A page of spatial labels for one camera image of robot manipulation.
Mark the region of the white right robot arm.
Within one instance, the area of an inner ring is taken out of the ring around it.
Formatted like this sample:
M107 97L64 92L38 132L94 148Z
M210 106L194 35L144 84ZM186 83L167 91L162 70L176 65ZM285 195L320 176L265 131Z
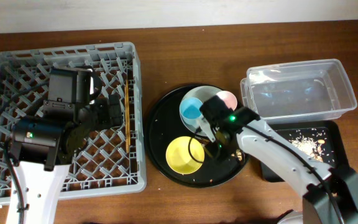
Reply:
M240 149L258 159L302 198L302 211L288 212L280 223L358 223L358 173L349 165L317 161L251 109L232 110L218 96L200 111L220 148Z

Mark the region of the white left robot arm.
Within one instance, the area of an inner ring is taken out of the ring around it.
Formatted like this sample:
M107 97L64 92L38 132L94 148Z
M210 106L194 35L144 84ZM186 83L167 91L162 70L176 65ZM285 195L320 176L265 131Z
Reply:
M101 96L102 81L89 66L53 68L41 97L4 143L12 175L7 223L53 223L58 198L84 139L124 122L120 97Z

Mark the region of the yellow bowl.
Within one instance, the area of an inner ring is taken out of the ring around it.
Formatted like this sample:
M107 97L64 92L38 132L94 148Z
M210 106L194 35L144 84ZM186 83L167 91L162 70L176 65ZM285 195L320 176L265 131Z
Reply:
M201 168L205 153L203 145L197 139L181 136L168 145L165 157L173 171L187 175Z

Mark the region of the gold snack wrapper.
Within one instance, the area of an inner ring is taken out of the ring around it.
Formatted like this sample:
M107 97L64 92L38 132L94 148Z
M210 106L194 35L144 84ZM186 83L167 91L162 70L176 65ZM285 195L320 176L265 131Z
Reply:
M242 150L237 149L231 154L231 157L234 158L238 163L243 162L245 159L245 154Z

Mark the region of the light blue cup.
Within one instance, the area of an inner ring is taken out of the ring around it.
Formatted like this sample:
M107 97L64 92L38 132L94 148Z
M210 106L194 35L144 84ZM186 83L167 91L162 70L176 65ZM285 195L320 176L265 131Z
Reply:
M201 117L200 108L203 102L195 97L185 98L181 101L179 111L184 123L194 126L196 120Z

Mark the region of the food scraps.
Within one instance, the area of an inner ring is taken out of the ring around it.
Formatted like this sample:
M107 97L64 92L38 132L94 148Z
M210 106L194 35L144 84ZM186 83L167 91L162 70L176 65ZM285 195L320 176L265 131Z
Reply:
M290 129L285 137L313 159L335 166L334 146L328 128Z

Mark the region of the pink cup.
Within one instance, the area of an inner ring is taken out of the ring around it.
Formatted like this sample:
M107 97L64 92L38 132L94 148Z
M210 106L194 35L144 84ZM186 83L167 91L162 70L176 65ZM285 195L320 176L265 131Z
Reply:
M221 100L223 100L224 104L233 111L237 108L237 98L230 91L219 91L216 93Z

